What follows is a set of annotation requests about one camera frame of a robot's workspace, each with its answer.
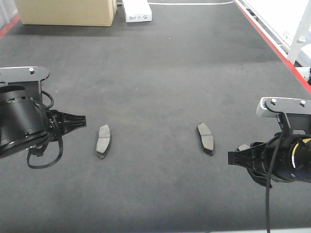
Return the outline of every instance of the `white line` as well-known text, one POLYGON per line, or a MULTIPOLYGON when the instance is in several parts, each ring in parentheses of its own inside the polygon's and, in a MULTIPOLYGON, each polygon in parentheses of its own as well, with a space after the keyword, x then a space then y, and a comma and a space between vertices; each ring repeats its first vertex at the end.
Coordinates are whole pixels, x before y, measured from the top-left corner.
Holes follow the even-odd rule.
POLYGON ((161 6, 215 6, 215 5, 226 5, 232 4, 233 1, 227 2, 211 2, 211 3, 160 3, 160 2, 149 2, 149 5, 161 5, 161 6))

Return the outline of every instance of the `white box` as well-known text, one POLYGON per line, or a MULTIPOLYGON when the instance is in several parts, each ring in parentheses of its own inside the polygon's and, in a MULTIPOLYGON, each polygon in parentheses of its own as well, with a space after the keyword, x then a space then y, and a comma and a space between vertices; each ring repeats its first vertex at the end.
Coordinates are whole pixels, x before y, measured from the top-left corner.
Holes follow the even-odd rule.
POLYGON ((147 0, 123 0, 125 22, 145 22, 152 20, 152 12, 147 0))

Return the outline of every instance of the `gray table surface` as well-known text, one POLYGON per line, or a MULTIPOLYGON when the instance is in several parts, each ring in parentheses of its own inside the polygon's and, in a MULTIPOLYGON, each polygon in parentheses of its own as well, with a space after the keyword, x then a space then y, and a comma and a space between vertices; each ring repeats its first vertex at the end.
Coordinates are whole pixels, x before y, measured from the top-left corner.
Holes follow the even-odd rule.
MULTIPOLYGON (((54 108, 87 117, 53 167, 29 169, 25 151, 0 160, 1 233, 264 229, 264 188, 227 151, 279 130, 256 116, 262 96, 309 94, 235 4, 151 8, 152 22, 126 24, 119 8, 110 28, 19 22, 0 40, 1 67, 48 68, 54 108), (100 160, 104 124, 113 141, 100 160)), ((272 227, 310 226, 310 184, 273 186, 272 227)))

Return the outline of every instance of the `black cable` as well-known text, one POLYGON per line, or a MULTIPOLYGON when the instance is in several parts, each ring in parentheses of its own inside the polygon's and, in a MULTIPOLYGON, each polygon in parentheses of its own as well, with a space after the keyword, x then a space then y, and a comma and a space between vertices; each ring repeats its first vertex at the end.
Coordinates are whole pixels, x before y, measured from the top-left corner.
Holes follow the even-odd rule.
POLYGON ((44 94, 45 96, 47 96, 51 100, 51 103, 49 104, 49 106, 45 106, 45 108, 52 108, 54 105, 53 97, 49 93, 47 93, 46 91, 41 91, 41 93, 44 94))
POLYGON ((267 233, 270 233, 270 206, 269 206, 269 197, 270 197, 270 185, 271 185, 271 176, 272 176, 272 171, 273 171, 273 167, 274 167, 274 163, 276 161, 276 155, 278 152, 278 149, 281 145, 283 136, 284 136, 284 131, 283 128, 281 126, 282 132, 279 136, 279 140, 277 142, 276 148, 274 149, 273 155, 272 155, 272 159, 270 162, 270 167, 269 167, 269 171, 267 174, 267 185, 266 185, 266 226, 267 226, 267 233))
POLYGON ((51 167, 51 166, 53 166, 54 164, 56 164, 56 163, 62 158, 63 152, 64 152, 63 138, 62 138, 62 134, 61 134, 61 132, 60 132, 60 130, 59 130, 59 127, 58 127, 57 122, 55 121, 55 119, 52 119, 52 120, 51 120, 51 126, 52 126, 52 128, 53 128, 53 132, 51 132, 51 134, 53 135, 52 137, 55 136, 55 139, 57 139, 58 145, 59 145, 59 153, 58 153, 57 158, 56 158, 54 161, 52 161, 52 162, 50 162, 50 163, 48 163, 48 164, 39 165, 39 166, 34 166, 34 165, 31 165, 31 164, 29 163, 30 157, 31 157, 31 155, 32 155, 32 151, 31 151, 31 149, 30 149, 29 152, 28 152, 28 155, 27 155, 27 165, 28 165, 28 167, 33 168, 33 169, 43 169, 43 168, 51 167))

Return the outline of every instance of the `cardboard box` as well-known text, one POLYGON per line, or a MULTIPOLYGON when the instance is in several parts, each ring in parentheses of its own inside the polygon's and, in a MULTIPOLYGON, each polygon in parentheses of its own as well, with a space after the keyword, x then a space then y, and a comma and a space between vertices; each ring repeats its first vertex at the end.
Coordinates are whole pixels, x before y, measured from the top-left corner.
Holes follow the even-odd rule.
POLYGON ((23 24, 111 26, 116 0, 15 0, 23 24))

